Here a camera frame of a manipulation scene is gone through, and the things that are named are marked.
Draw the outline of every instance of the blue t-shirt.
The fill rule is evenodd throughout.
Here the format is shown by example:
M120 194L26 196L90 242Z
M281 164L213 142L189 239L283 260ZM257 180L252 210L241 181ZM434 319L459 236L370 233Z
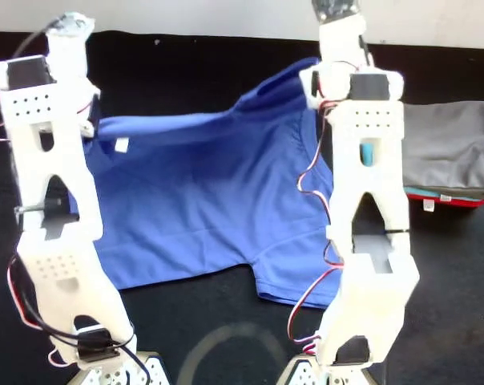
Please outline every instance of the blue t-shirt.
M227 111L100 122L86 146L104 223L95 247L118 289L249 264L262 298L292 304L328 268L322 205L296 189L317 146L298 72L315 63L293 64ZM128 150L116 152L123 137ZM332 182L319 159L304 186L329 197ZM339 280L305 305L326 307Z

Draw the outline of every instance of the gray cloth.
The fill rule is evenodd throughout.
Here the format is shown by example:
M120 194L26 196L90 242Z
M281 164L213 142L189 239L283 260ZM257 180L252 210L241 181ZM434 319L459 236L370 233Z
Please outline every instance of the gray cloth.
M406 187L484 199L484 102L405 105Z

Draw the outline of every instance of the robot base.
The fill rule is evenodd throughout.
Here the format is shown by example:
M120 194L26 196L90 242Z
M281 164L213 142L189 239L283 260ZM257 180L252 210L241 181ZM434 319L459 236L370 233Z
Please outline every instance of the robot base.
M163 360L156 352L137 352L151 375L150 384L171 385L171 380L163 366ZM101 369L80 371L67 385L144 385L146 375L135 364L122 370L103 373Z
M367 370L353 371L347 378L328 379L315 357L297 355L290 360L276 385L377 385Z

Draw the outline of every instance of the white robotic arm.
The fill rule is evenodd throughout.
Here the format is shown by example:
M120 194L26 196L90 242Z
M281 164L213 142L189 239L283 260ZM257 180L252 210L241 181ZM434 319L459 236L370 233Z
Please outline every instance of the white robotic arm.
M321 22L322 61L300 79L308 106L330 110L325 119L332 128L334 189L326 236L343 272L315 333L315 357L295 359L279 384L304 383L301 371L311 371L315 383L367 384L362 370L385 360L419 280L402 184L403 79L373 66L356 0L313 5ZM382 236L353 235L353 218L367 192L384 219Z
M89 117L99 97L87 78L85 42L93 29L94 20L64 14L43 31L48 56L0 62L0 107L22 226L8 280L25 323L46 332L62 360L84 371L81 379L87 383L149 383L150 375L168 383L159 362L143 357L151 359L152 373L137 362L133 325L93 244L103 234L95 182L83 153L83 137L94 135ZM49 145L43 134L50 137ZM75 199L78 216L48 215L46 191L53 176ZM11 276L19 262L34 284L37 310ZM26 320L27 313L34 322ZM88 317L85 326L77 323L82 316Z

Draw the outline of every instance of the white tag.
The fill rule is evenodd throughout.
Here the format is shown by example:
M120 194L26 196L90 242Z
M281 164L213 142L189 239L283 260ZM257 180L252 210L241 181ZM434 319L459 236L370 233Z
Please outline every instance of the white tag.
M127 152L128 151L128 142L130 142L130 138L119 138L115 141L115 150L117 152Z
M434 201L432 199L424 199L424 211L432 213L434 211Z

